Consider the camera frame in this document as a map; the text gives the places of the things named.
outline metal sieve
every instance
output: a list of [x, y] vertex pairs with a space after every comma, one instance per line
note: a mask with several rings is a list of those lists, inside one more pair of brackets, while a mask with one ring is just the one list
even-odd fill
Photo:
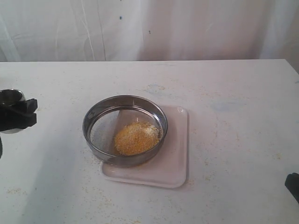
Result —
[[[114, 137], [133, 122], [148, 122], [159, 130], [159, 142], [151, 149], [124, 156], [114, 147]], [[164, 112], [155, 103], [136, 96], [123, 95], [104, 99], [85, 115], [83, 134], [93, 154], [106, 163], [130, 167], [153, 158], [163, 145], [168, 123]]]

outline white curtain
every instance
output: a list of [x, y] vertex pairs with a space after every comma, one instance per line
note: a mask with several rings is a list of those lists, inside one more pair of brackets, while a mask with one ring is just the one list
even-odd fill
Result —
[[0, 61], [286, 58], [299, 0], [0, 0]]

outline white table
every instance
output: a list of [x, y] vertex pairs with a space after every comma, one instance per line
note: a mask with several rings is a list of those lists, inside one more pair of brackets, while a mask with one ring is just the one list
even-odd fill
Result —
[[[2, 224], [295, 224], [299, 75], [285, 60], [0, 63], [0, 89], [36, 98], [38, 122], [2, 134]], [[82, 120], [119, 94], [185, 107], [178, 189], [104, 180]]]

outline square plate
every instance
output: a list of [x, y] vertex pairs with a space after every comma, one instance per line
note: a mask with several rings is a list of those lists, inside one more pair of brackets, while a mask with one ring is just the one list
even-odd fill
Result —
[[150, 161], [130, 168], [101, 163], [108, 180], [163, 188], [181, 186], [187, 175], [188, 112], [182, 107], [160, 106], [168, 120], [168, 132], [158, 154]]

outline stainless steel sieve rim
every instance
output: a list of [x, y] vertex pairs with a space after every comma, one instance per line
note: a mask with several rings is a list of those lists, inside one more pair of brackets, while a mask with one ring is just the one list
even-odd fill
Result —
[[[96, 147], [92, 142], [91, 142], [91, 139], [90, 139], [90, 132], [91, 132], [91, 129], [93, 127], [93, 125], [95, 124], [95, 122], [97, 120], [99, 120], [101, 117], [103, 117], [104, 115], [110, 113], [110, 112], [113, 112], [113, 111], [117, 111], [117, 110], [120, 110], [120, 109], [125, 109], [125, 110], [134, 110], [134, 111], [140, 111], [140, 112], [143, 112], [145, 114], [148, 114], [152, 117], [154, 117], [156, 119], [156, 121], [159, 123], [159, 125], [161, 126], [161, 123], [160, 121], [155, 117], [154, 114], [150, 113], [149, 111], [143, 109], [142, 107], [139, 107], [139, 106], [131, 106], [131, 105], [110, 105], [110, 106], [106, 106], [106, 109], [104, 109], [101, 113], [99, 114], [96, 114], [96, 115], [93, 115], [92, 114], [92, 111], [100, 106], [101, 104], [103, 104], [104, 102], [106, 101], [109, 101], [109, 100], [114, 100], [114, 99], [119, 99], [119, 98], [123, 98], [123, 97], [129, 97], [129, 98], [136, 98], [136, 99], [141, 99], [141, 100], [144, 100], [144, 101], [147, 101], [148, 103], [152, 104], [156, 109], [159, 110], [159, 112], [162, 114], [163, 116], [163, 119], [165, 121], [165, 128], [163, 128], [163, 135], [161, 137], [161, 139], [159, 140], [159, 142], [154, 146], [152, 147], [151, 149], [143, 152], [143, 153], [140, 153], [140, 154], [135, 154], [135, 155], [114, 155], [114, 154], [109, 154], [109, 153], [106, 153], [104, 151], [102, 151], [101, 149], [99, 149], [98, 147]], [[92, 115], [92, 122], [90, 123], [90, 125], [86, 128], [86, 121], [88, 119], [90, 119], [90, 115]], [[113, 96], [113, 97], [109, 97], [109, 98], [106, 98], [98, 103], [96, 103], [94, 106], [92, 106], [92, 108], [86, 113], [85, 117], [84, 117], [84, 120], [83, 120], [83, 124], [82, 124], [82, 129], [83, 129], [83, 135], [85, 137], [85, 140], [87, 141], [88, 145], [91, 146], [94, 150], [97, 150], [98, 152], [102, 153], [102, 154], [105, 154], [105, 155], [108, 155], [108, 156], [111, 156], [111, 157], [123, 157], [123, 158], [134, 158], [134, 157], [138, 157], [140, 155], [143, 155], [143, 154], [147, 154], [149, 153], [150, 151], [154, 150], [155, 148], [157, 147], [160, 147], [160, 145], [163, 143], [164, 139], [165, 139], [165, 136], [167, 134], [167, 130], [168, 130], [168, 121], [167, 121], [167, 117], [165, 115], [165, 113], [163, 112], [163, 110], [157, 105], [155, 104], [154, 102], [146, 99], [146, 98], [143, 98], [143, 97], [139, 97], [139, 96], [133, 96], [133, 95], [119, 95], [119, 96]]]

